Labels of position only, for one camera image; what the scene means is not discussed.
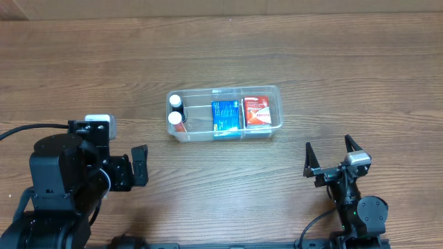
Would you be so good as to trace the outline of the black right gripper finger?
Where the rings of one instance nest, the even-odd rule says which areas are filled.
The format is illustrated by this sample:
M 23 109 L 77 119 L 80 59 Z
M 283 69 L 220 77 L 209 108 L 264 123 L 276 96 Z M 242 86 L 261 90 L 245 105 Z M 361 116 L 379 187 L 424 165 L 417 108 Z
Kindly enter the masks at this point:
M 348 153 L 362 150 L 362 148 L 352 139 L 351 135 L 349 134 L 345 135 L 345 146 Z
M 314 153 L 310 142 L 305 145 L 305 166 L 303 169 L 303 176 L 306 178 L 314 177 L 314 171 L 319 170 L 320 165 Z

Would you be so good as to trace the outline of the orange tube with white cap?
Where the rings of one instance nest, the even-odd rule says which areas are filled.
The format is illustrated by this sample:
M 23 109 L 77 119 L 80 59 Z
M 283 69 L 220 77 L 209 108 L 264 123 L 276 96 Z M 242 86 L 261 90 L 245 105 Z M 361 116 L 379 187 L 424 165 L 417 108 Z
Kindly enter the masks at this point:
M 182 115 L 178 111 L 173 111 L 168 114 L 168 123 L 170 133 L 185 133 L 187 131 Z

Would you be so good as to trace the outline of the dark bottle with white cap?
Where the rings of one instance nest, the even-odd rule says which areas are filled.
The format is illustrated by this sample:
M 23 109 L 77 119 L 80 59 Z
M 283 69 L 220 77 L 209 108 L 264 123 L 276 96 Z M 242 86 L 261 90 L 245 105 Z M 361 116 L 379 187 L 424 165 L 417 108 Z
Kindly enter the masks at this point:
M 177 94 L 171 95 L 169 98 L 169 103 L 172 107 L 172 110 L 179 112 L 181 114 L 182 121 L 185 122 L 187 119 L 187 115 L 185 111 L 185 105 L 181 97 Z

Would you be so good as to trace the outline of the red Panadol box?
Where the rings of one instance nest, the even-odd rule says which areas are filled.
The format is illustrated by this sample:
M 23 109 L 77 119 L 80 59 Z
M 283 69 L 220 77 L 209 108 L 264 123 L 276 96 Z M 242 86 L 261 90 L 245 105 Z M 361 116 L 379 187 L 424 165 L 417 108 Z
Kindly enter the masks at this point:
M 269 98 L 267 96 L 246 96 L 243 103 L 246 124 L 271 124 Z

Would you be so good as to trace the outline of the blue VapoDrops box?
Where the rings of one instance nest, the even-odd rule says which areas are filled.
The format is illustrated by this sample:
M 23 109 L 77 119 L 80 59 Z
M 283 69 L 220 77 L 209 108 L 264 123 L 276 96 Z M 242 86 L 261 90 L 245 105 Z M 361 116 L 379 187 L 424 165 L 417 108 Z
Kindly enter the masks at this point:
M 237 100 L 213 101 L 213 131 L 216 140 L 241 137 L 239 102 Z

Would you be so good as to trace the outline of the white bandage box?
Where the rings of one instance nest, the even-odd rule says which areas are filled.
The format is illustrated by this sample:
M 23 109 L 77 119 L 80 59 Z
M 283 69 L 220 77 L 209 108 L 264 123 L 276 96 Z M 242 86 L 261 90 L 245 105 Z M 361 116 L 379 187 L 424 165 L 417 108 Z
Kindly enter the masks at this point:
M 271 124 L 246 124 L 245 129 L 269 129 L 271 127 Z

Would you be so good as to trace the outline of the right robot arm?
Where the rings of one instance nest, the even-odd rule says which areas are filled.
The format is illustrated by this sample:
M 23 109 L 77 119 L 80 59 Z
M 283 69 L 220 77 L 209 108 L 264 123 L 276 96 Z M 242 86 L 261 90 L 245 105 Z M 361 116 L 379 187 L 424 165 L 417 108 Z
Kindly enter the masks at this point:
M 313 221 L 302 231 L 295 248 L 388 249 L 386 232 L 388 204 L 378 196 L 361 196 L 357 179 L 367 175 L 372 157 L 350 135 L 345 135 L 347 154 L 336 167 L 322 168 L 310 142 L 305 146 L 303 176 L 314 177 L 316 187 L 325 186 L 334 208 Z M 323 217 L 338 213 L 342 230 L 331 232 L 328 239 L 306 240 L 307 231 Z

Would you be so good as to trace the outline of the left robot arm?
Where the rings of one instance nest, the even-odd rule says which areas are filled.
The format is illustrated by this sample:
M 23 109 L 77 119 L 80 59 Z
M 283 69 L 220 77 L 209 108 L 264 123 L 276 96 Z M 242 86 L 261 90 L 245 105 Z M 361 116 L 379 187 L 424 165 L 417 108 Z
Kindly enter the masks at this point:
M 147 185 L 147 145 L 111 156 L 108 121 L 70 120 L 63 129 L 35 143 L 33 186 L 23 191 L 2 248 L 83 248 L 109 192 Z

